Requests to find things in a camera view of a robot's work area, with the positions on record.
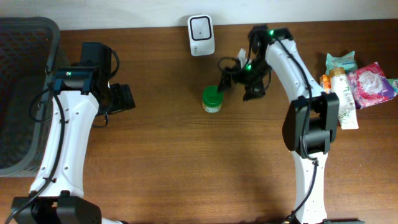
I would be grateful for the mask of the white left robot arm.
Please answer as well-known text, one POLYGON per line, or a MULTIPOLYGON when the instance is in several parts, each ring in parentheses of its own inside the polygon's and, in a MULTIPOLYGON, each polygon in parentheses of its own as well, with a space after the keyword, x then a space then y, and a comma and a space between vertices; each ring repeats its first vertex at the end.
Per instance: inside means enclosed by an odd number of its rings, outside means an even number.
POLYGON ((6 223, 111 223, 83 198, 83 168, 95 118, 136 106, 129 85, 109 82, 118 59, 111 47, 85 42, 79 62, 55 72, 44 90, 53 102, 44 156, 29 195, 14 197, 6 223))

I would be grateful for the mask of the teal wipes packet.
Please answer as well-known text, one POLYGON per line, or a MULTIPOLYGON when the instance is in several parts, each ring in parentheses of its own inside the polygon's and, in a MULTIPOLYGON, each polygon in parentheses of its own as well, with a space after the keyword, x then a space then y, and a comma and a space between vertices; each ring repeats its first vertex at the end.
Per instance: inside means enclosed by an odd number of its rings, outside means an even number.
POLYGON ((329 75, 330 71, 335 68, 343 68, 346 73, 353 72, 358 69, 357 62, 354 58, 355 51, 352 51, 342 57, 334 57, 331 54, 327 53, 326 56, 326 74, 329 75))

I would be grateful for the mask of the small orange box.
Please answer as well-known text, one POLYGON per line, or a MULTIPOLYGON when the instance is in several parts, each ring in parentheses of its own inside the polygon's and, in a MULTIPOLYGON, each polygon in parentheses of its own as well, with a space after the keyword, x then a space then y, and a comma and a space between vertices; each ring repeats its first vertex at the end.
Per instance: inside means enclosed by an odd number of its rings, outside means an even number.
POLYGON ((331 93, 331 81, 328 75, 324 74, 320 77, 320 86, 324 89, 325 93, 331 93))

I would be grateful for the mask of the white cream tube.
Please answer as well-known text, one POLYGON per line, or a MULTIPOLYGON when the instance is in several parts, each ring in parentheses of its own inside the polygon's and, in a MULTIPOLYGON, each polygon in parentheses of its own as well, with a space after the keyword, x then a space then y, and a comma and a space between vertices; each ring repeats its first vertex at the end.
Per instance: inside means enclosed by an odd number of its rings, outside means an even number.
POLYGON ((344 68, 329 71, 331 91, 339 99, 338 120, 342 129, 358 129, 356 106, 344 68))

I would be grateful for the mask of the red purple tissue pack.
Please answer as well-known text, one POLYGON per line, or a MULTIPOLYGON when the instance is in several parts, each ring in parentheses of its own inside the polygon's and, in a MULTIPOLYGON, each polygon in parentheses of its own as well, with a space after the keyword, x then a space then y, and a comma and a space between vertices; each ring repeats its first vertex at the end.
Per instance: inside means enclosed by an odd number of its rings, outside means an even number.
POLYGON ((357 110, 389 101, 397 95, 377 62, 349 72, 346 77, 357 110))

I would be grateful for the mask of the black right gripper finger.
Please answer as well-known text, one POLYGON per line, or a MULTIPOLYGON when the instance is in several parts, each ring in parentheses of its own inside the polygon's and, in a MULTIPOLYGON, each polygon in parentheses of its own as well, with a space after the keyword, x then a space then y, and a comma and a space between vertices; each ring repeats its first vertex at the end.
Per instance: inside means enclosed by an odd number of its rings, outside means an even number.
POLYGON ((232 71, 225 70, 221 73, 221 80, 218 84, 218 93, 223 93, 231 89, 232 71))
POLYGON ((262 85, 245 86, 244 101, 254 100, 265 96, 265 89, 262 85))

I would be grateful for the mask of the green lid jar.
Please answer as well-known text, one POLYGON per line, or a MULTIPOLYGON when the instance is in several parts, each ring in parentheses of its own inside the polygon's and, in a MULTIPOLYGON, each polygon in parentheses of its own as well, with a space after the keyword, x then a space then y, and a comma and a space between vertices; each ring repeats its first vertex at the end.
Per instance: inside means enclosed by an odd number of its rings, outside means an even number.
POLYGON ((202 107, 207 113, 217 113, 222 107, 223 94, 218 91, 218 86, 208 86, 202 94, 202 107))

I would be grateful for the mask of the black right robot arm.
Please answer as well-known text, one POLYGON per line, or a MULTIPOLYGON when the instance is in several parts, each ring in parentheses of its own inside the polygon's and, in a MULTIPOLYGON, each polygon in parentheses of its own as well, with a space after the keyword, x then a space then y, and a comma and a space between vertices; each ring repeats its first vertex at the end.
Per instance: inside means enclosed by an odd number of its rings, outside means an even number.
POLYGON ((325 165, 336 138, 339 99, 326 93, 314 80, 301 59, 287 28, 254 26, 248 34, 249 53, 254 59, 234 59, 233 67, 221 70, 218 91, 232 83, 245 87, 245 101, 262 98, 267 86, 263 79, 275 73, 280 80, 289 108, 282 126, 282 137, 295 166, 294 209, 284 223, 328 223, 324 203, 325 165))

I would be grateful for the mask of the green kleenex tissue pack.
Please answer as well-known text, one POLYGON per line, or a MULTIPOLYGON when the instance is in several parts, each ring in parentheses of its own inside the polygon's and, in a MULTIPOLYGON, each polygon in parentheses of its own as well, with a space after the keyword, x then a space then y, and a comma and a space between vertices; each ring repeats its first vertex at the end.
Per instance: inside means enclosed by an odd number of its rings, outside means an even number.
POLYGON ((394 89, 395 93, 398 93, 398 79, 397 78, 390 78, 387 80, 391 87, 394 89))

